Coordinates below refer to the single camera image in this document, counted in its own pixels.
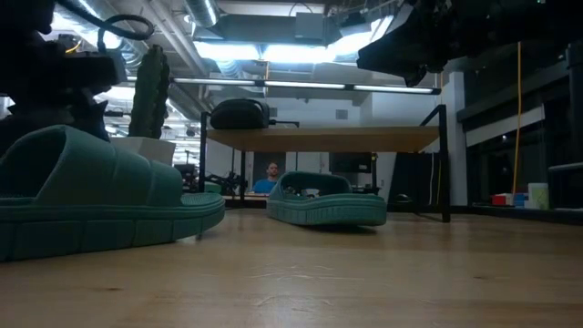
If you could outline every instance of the black cable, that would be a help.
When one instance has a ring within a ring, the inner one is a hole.
[[[295,3],[295,4],[293,4],[293,5],[291,6],[291,8],[290,8],[290,13],[288,14],[288,16],[292,15],[293,8],[295,8],[295,6],[296,6],[296,5],[303,5],[304,7],[308,8],[308,10],[310,10],[310,13],[312,13],[312,14],[313,14],[313,10],[312,10],[312,9],[311,9],[311,8],[310,8],[308,5],[306,5],[306,3],[303,3],[303,2],[297,2],[297,3]]]
[[[154,25],[148,21],[146,18],[140,15],[115,15],[110,17],[109,19],[102,21],[98,17],[95,17],[88,13],[85,9],[73,4],[70,0],[57,0],[57,2],[62,5],[65,9],[72,12],[75,15],[87,20],[89,23],[99,27],[100,29],[104,29],[108,32],[115,34],[116,36],[121,36],[128,38],[130,40],[138,40],[144,41],[150,38],[154,34]],[[146,25],[148,28],[145,32],[135,32],[135,31],[128,31],[123,28],[119,28],[117,26],[113,26],[112,23],[118,22],[120,20],[133,20],[136,22],[140,22]]]

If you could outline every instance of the blue shirt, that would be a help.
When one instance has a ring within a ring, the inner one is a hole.
[[[269,181],[267,179],[261,179],[255,182],[255,186],[253,187],[253,191],[256,193],[271,193],[273,187],[275,187],[275,183],[277,181]]]

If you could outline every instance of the red object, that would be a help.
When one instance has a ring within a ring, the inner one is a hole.
[[[504,195],[492,196],[492,205],[506,205],[506,196]]]

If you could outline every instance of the wooden shelf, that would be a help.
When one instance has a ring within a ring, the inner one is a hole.
[[[437,127],[392,127],[209,130],[207,136],[246,151],[414,152],[438,135]]]

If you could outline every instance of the cactus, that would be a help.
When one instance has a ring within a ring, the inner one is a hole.
[[[129,122],[130,137],[160,138],[166,113],[170,69],[161,46],[154,45],[142,58]]]

